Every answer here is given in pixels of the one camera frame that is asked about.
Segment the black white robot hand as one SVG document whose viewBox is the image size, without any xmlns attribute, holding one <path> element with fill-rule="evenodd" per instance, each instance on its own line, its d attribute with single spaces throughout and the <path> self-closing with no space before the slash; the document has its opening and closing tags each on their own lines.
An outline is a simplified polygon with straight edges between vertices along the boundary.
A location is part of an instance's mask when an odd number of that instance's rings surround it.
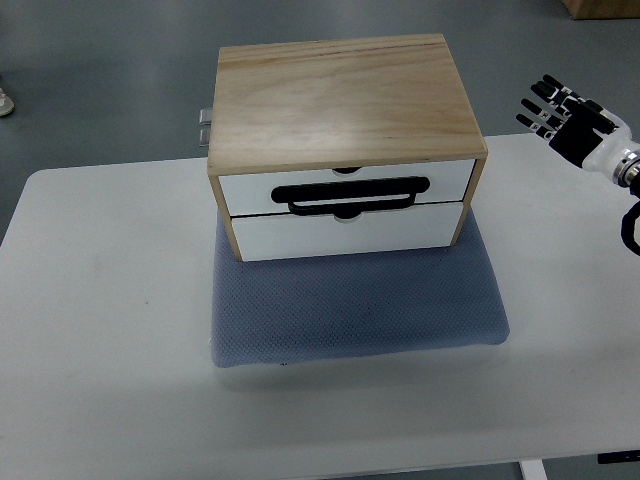
<svg viewBox="0 0 640 480">
<path fill-rule="evenodd" d="M 639 177 L 639 143 L 621 118 L 550 75 L 533 84 L 531 91 L 544 105 L 524 98 L 521 105 L 533 116 L 520 113 L 516 119 L 553 151 L 623 188 Z"/>
</svg>

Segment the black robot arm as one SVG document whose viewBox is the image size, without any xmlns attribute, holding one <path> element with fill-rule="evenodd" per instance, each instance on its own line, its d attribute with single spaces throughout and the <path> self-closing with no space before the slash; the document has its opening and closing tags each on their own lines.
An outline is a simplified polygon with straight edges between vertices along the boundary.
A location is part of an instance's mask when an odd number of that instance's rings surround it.
<svg viewBox="0 0 640 480">
<path fill-rule="evenodd" d="M 629 185 L 630 193 L 639 197 L 639 175 L 636 174 Z M 636 221 L 639 219 L 639 203 L 634 204 L 622 217 L 620 235 L 625 247 L 635 255 L 640 255 L 640 246 L 635 238 Z"/>
</svg>

